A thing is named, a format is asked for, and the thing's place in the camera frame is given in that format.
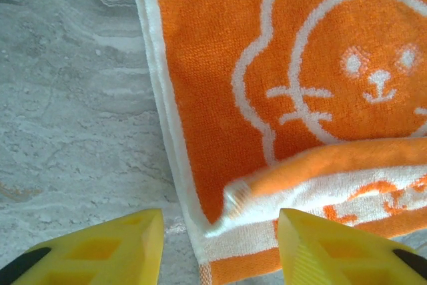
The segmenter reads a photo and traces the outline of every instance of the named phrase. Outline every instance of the white line drawing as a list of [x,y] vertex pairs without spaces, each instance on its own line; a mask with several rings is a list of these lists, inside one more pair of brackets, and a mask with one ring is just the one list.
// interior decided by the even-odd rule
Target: white line drawing
[[[262,148],[264,158],[267,164],[274,164],[277,159],[274,155],[274,141],[276,139],[276,132],[272,129],[268,122],[265,122],[257,113],[256,109],[251,105],[250,100],[246,96],[246,83],[245,74],[247,67],[252,61],[268,47],[270,41],[274,35],[274,27],[272,25],[272,9],[275,0],[262,0],[261,5],[261,35],[253,41],[247,48],[245,48],[238,59],[234,73],[232,75],[232,87],[233,94],[235,97],[236,106],[240,109],[243,117],[249,121],[254,128],[260,131],[262,135]],[[308,37],[314,30],[316,25],[337,5],[349,0],[323,0],[306,18],[304,24],[300,27],[300,30],[296,34],[296,40],[294,47],[290,54],[290,64],[288,66],[288,78],[290,82],[289,87],[275,87],[267,91],[267,97],[274,97],[277,95],[287,95],[291,97],[295,112],[287,113],[280,119],[281,123],[290,121],[292,119],[300,119],[306,125],[307,129],[312,132],[322,143],[331,144],[338,143],[343,140],[338,139],[331,133],[327,132],[319,120],[332,120],[332,116],[327,113],[314,113],[310,110],[304,96],[307,95],[318,95],[318,97],[332,97],[332,93],[329,93],[325,89],[305,89],[300,84],[300,72],[302,54],[308,43]],[[423,17],[427,16],[427,5],[421,0],[396,0],[411,8],[413,11],[419,13]],[[357,67],[357,61],[352,58],[349,68]],[[404,62],[408,63],[410,57],[405,58]],[[389,79],[390,74],[388,71],[377,71],[378,73],[372,75],[370,81],[376,85],[377,97],[373,97],[370,94],[365,93],[364,97],[371,103],[379,103],[392,99],[396,94],[393,89],[386,93],[384,96],[384,84]],[[427,120],[419,129],[417,129],[411,136],[421,136],[427,133]]]

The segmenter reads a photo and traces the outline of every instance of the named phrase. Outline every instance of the gray marble surface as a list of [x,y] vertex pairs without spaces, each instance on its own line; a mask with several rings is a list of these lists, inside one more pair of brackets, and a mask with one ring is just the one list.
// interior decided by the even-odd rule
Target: gray marble surface
[[0,267],[38,242],[150,207],[165,216],[159,284],[198,284],[135,1],[0,0]]

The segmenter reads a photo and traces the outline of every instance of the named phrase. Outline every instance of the yellow plastic object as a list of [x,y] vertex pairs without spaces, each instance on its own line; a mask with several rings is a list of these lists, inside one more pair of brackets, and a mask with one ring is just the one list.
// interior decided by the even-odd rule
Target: yellow plastic object
[[413,249],[298,210],[280,211],[278,241],[286,285],[426,283],[393,253]]
[[163,250],[161,210],[143,210],[38,244],[51,248],[13,285],[157,284]]

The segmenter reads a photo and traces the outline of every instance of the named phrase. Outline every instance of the terry cloth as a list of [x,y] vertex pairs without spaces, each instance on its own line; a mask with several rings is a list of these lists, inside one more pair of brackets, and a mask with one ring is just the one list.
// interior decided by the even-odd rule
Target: terry cloth
[[136,0],[202,284],[280,268],[280,208],[427,224],[427,0]]

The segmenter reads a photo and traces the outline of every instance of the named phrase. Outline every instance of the black tip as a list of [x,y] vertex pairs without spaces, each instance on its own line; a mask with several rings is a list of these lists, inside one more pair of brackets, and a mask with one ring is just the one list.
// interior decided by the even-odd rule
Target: black tip
[[417,254],[408,252],[406,250],[396,249],[393,253],[397,255],[406,265],[411,267],[418,275],[427,280],[427,259]]
[[36,265],[36,263],[45,257],[50,251],[51,248],[42,247],[38,250],[33,250],[17,257],[14,261],[10,262],[0,270],[0,285],[12,285],[14,281],[20,278],[31,267]]

